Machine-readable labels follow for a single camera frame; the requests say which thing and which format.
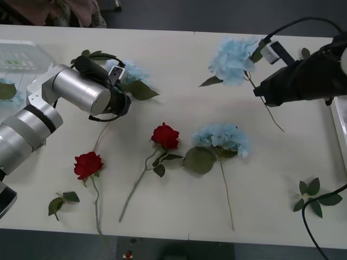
hydrangea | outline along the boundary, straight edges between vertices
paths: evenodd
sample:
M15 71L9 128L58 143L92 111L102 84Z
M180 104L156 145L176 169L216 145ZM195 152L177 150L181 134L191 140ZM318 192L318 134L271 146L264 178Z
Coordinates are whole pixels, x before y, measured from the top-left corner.
M192 136L194 146L221 147L248 156L249 140L234 123L211 123Z
M6 80L1 78L0 83L4 84L13 84L12 81ZM7 107L15 107L15 108L21 108L23 105L25 105L26 100L26 93L20 90L17 90L16 95L10 99L10 100L0 100L0 108L7 108Z
M257 48L257 39L225 39L218 48L216 56L212 59L209 70L225 86L240 85L244 81L244 71L253 72L254 63L249 59Z
M110 72L112 67L117 66L118 64L119 62L116 60L108 60L106 62L105 69L107 70L107 72ZM143 83L145 83L147 86L149 86L146 80L149 78L149 74L143 73L143 71L139 67L137 67L132 61L124 61L124 64L126 69L126 77L123 80L124 85L129 85L136 80L140 80Z

table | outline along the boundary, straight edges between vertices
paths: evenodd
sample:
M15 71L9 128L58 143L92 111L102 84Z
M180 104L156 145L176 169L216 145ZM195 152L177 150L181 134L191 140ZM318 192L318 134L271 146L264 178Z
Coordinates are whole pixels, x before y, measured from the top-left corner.
M104 234L170 239L313 246L301 214L293 213L300 180L319 177L332 191L346 182L333 119L323 101L293 102L271 108L282 133L245 82L198 88L211 75L208 64L228 34L204 32L87 28L0 27L2 38L38 43L59 63L69 64L83 50L102 50L135 61L151 75L160 96L134 101L127 116L105 131L97 153L105 161L97 185L101 190ZM230 35L250 37L249 35ZM302 47L314 51L329 38L276 37L297 59ZM280 67L262 60L252 79L260 83ZM91 183L85 188L73 173L74 157L92 150L103 123L67 101L57 110L64 124L47 146L5 179L18 201L0 221L0 228L97 233ZM180 132L177 153L185 155L191 135L210 122L234 122L252 139L247 160L225 163L235 232L231 230L221 171L197 177L172 164L163 178L148 172L130 201L122 223L121 210L144 160L153 148L149 139L162 122ZM64 206L60 222L48 217L55 192L75 191L78 205ZM322 247L347 249L347 199L323 208L323 219L307 211L309 226Z

rose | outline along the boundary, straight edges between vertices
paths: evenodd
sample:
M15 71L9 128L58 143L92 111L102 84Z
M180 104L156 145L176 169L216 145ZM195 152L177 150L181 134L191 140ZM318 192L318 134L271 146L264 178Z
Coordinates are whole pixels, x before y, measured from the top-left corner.
M161 144L166 149L177 149L179 132L173 130L170 126L163 123L162 126L158 126L152 136L152 141Z
M101 157L95 152L90 152L87 154L82 154L79 157L75 157L75 173L79 180L83 180L97 172L104 165L101 162Z

black cable wire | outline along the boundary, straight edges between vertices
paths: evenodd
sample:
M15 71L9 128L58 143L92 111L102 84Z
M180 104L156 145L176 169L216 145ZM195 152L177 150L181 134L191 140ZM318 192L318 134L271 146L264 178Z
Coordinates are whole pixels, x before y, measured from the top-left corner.
M325 18L320 18L320 17L303 17L303 18L300 18L300 19L297 19L291 23L288 23L280 28L278 28L277 30L274 30L272 33L270 33L268 36L266 36L264 38L264 42L267 42L270 40L270 38L272 36L274 36L275 34L279 33L280 31L283 31L284 29L287 29L288 27L294 25L294 24L297 24L297 23L300 23L300 22L304 22L304 21L309 21L309 20L315 20L315 21L322 21L322 22L326 22L330 25L332 25L333 27L335 27L335 29L340 33L342 34L343 33L343 30L341 29L340 26L338 26L335 22L329 20L329 19L325 19Z
M326 256L326 254L325 254L325 253L322 251L322 249L319 247L318 243L316 242L315 238L313 237L313 235L312 235L312 233L311 233L311 231L310 231L310 228L309 228L309 226L308 226L308 224L307 224L306 217L305 217L305 209L306 209L307 206L310 205L312 202L316 202L316 201L318 201L318 200L320 200L320 199L326 199L326 198L328 198L328 197L337 195L337 194L339 194L340 192L342 192L342 191L344 191L344 190L346 190L346 189L347 189L347 184L344 185L343 187L341 187L341 188L339 188L339 189L333 191L333 192L330 192L330 193L321 195L321 196L319 196L319 197L317 197L317 198L310 199L310 200L308 200L308 201L304 204L303 209L302 209L302 211L301 211L302 214L303 214L303 221L304 221L304 225L305 225L305 227L306 227L307 233L309 233L309 235L310 235L310 237L311 237L311 239L312 239L314 245L316 246L316 248L318 249L318 251L320 252L320 254L323 256L323 258L324 258L325 260L329 260L329 258Z

floor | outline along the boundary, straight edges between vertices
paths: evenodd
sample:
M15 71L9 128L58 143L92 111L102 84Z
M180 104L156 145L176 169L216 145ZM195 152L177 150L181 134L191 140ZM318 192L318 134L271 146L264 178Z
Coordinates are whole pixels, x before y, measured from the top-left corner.
M303 16L329 18L347 29L346 0L121 0L122 12L110 12L113 0L98 0L109 28L268 34ZM332 37L321 22L293 26L283 35ZM209 243L109 236L110 253L97 235L0 229L1 260L317 260L314 248ZM347 250L325 250L330 260L347 259Z
M111 9L112 0L98 0ZM346 0L120 0L122 11L103 12L109 28L269 34L305 16L331 19L347 29ZM282 35L332 37L330 25L309 21Z

